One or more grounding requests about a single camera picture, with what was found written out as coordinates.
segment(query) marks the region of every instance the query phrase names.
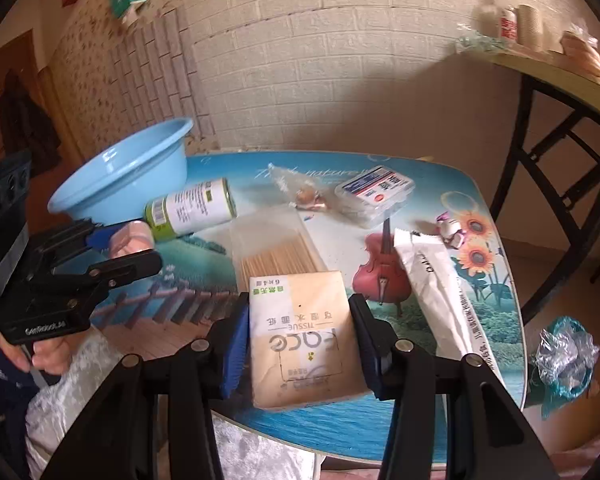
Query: screw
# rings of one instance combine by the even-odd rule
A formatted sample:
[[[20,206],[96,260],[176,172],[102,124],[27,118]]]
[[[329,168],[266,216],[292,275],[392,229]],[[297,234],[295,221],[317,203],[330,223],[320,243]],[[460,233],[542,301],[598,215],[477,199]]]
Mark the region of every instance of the screw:
[[[395,347],[400,352],[411,352],[411,350],[413,350],[413,343],[408,339],[398,339],[398,341],[395,342]]]
[[[194,352],[204,352],[207,348],[209,348],[209,341],[206,339],[196,339],[191,343],[191,349]]]
[[[140,362],[140,358],[136,354],[125,355],[122,358],[122,365],[125,368],[133,368]]]
[[[484,362],[478,354],[467,354],[465,360],[467,364],[475,366],[476,368],[482,366],[482,363]]]

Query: teal trash bag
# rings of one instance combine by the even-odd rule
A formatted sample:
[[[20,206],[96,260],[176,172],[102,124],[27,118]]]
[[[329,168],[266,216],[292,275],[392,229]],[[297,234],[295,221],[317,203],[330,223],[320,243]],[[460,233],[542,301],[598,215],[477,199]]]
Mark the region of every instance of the teal trash bag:
[[[588,387],[600,347],[572,317],[562,316],[540,331],[535,364],[544,383],[542,420]]]

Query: hanging clothing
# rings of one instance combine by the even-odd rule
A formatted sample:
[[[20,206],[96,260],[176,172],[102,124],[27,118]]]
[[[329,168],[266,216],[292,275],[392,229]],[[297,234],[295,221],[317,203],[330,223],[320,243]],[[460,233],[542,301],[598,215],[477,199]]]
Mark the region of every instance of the hanging clothing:
[[[25,149],[31,152],[31,176],[59,164],[60,138],[51,118],[31,99],[13,70],[7,72],[0,95],[0,130],[6,155]]]

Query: wooden bridge illustration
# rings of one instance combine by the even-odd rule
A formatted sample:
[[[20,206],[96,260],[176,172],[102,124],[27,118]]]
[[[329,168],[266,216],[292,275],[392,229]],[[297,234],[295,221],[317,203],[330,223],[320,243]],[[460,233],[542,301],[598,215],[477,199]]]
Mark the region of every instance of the wooden bridge illustration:
[[[163,300],[153,317],[144,316],[148,305]],[[180,281],[161,288],[154,282],[144,294],[128,297],[120,292],[112,303],[91,314],[91,322],[122,353],[136,353],[144,359],[174,354],[192,339],[204,337],[212,323],[227,317],[238,300],[238,292],[194,290]],[[123,323],[113,323],[122,308],[135,305]]]

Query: violin illustration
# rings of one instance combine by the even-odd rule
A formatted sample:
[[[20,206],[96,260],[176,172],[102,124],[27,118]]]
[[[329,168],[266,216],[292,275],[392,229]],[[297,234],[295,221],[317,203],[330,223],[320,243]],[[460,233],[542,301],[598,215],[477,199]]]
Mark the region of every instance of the violin illustration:
[[[367,300],[380,304],[393,303],[397,309],[397,317],[401,317],[400,303],[410,296],[411,283],[394,250],[394,236],[391,234],[389,219],[382,224],[382,234],[371,233],[365,237],[365,245],[369,261],[356,272],[352,288]]]

